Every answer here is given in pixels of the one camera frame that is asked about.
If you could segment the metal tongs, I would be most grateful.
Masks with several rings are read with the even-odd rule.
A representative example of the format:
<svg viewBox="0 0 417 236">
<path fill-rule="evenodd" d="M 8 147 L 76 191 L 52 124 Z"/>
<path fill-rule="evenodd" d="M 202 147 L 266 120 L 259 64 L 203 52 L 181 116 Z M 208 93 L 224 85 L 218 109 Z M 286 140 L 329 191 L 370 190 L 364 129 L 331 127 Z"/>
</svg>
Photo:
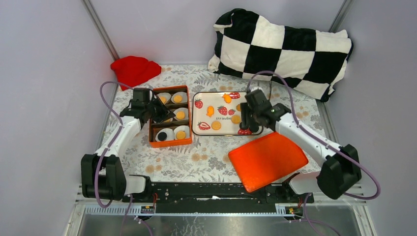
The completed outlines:
<svg viewBox="0 0 417 236">
<path fill-rule="evenodd" d="M 264 92 L 268 100 L 271 99 L 272 81 L 257 81 L 256 86 L 259 87 Z"/>
</svg>

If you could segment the black sandwich cookie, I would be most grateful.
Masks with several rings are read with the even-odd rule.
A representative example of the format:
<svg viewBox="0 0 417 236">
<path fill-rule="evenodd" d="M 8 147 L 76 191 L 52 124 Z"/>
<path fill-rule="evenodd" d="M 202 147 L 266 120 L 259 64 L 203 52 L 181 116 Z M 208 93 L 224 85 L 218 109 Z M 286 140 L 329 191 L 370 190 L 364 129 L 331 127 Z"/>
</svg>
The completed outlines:
<svg viewBox="0 0 417 236">
<path fill-rule="evenodd" d="M 167 135 L 166 132 L 159 132 L 157 134 L 157 139 L 158 139 L 159 142 L 163 142 L 163 141 L 167 140 L 167 138 L 168 138 L 168 135 Z"/>
</svg>

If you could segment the orange cookie box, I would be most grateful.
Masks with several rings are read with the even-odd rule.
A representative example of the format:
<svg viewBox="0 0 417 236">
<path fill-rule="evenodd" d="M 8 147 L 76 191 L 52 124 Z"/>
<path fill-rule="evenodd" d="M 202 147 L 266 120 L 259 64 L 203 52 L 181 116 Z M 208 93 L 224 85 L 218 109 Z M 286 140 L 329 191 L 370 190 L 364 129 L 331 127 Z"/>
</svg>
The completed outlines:
<svg viewBox="0 0 417 236">
<path fill-rule="evenodd" d="M 158 93 L 166 92 L 169 93 L 171 96 L 176 92 L 186 92 L 188 95 L 188 102 L 186 103 L 179 103 L 175 104 L 172 101 L 170 101 L 168 104 L 165 104 L 165 106 L 174 112 L 175 109 L 178 108 L 187 108 L 189 110 L 189 119 L 188 120 L 175 120 L 174 118 L 171 118 L 169 120 L 166 120 L 162 123 L 156 123 L 153 120 L 150 121 L 149 125 L 149 143 L 151 147 L 153 148 L 165 148 L 165 147 L 171 147 L 171 146 L 180 146 L 180 145 L 188 145 L 192 143 L 192 135 L 191 135 L 191 114 L 190 114 L 190 105 L 189 105 L 189 91 L 188 87 L 186 85 L 180 85 L 180 86 L 173 86 L 173 87 L 165 87 L 165 88 L 155 88 L 154 92 L 157 95 Z M 165 142 L 157 142 L 155 140 L 155 136 L 163 128 L 171 128 L 175 129 L 178 126 L 181 125 L 187 125 L 190 128 L 190 138 L 185 140 L 173 140 L 173 141 L 165 141 Z"/>
</svg>

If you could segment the white strawberry tray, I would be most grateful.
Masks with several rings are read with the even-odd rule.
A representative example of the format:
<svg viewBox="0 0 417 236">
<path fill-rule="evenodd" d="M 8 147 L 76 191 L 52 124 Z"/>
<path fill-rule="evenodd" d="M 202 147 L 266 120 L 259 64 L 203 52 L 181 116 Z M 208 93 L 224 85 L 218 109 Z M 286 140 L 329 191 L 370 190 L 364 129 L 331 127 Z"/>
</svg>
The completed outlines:
<svg viewBox="0 0 417 236">
<path fill-rule="evenodd" d="M 230 104 L 225 103 L 222 98 L 223 94 L 229 94 L 232 98 Z M 245 102 L 244 91 L 224 91 L 224 92 L 199 92 L 193 97 L 192 108 L 192 131 L 195 135 L 200 136 L 238 136 L 238 135 L 259 135 L 263 132 L 263 128 L 259 127 L 259 131 L 252 133 L 249 130 L 240 129 L 239 124 L 233 124 L 231 117 L 239 115 L 241 112 L 237 110 L 237 105 Z M 208 117 L 207 107 L 214 107 L 214 115 Z M 219 121 L 222 124 L 220 130 L 213 130 L 211 124 Z"/>
</svg>

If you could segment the orange box lid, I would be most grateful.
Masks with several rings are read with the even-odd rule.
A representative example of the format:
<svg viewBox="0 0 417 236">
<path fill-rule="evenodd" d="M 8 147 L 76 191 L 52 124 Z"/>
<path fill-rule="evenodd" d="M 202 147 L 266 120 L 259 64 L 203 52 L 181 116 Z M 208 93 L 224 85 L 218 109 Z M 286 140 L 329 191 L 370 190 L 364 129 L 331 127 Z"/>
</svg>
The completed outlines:
<svg viewBox="0 0 417 236">
<path fill-rule="evenodd" d="M 277 132 L 230 151 L 228 157 L 249 193 L 299 170 L 309 162 L 299 146 Z"/>
</svg>

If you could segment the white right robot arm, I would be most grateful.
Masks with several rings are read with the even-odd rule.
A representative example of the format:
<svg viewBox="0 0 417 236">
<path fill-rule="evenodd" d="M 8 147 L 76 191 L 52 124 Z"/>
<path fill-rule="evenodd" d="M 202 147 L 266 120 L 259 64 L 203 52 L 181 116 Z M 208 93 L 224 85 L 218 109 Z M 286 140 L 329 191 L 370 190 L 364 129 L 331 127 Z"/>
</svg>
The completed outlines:
<svg viewBox="0 0 417 236">
<path fill-rule="evenodd" d="M 337 200 L 361 180 L 357 150 L 341 146 L 320 136 L 297 119 L 293 109 L 281 103 L 272 105 L 264 92 L 255 88 L 245 96 L 242 110 L 258 125 L 269 128 L 291 140 L 321 168 L 318 172 L 297 174 L 282 189 L 284 200 L 293 203 L 305 193 L 322 192 Z"/>
</svg>

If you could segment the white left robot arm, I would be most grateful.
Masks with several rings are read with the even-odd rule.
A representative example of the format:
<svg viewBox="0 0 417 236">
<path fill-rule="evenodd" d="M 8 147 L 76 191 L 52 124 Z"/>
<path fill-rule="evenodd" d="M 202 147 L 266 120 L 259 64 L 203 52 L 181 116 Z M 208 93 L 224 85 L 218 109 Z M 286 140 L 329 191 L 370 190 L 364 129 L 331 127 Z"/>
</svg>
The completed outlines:
<svg viewBox="0 0 417 236">
<path fill-rule="evenodd" d="M 102 207 L 106 207 L 103 200 L 120 201 L 126 195 L 134 194 L 140 202 L 150 200 L 149 177 L 127 175 L 121 158 L 148 121 L 163 122 L 173 116 L 153 90 L 133 89 L 127 107 L 116 114 L 119 126 L 95 153 L 85 154 L 81 160 L 83 196 L 95 198 Z"/>
</svg>

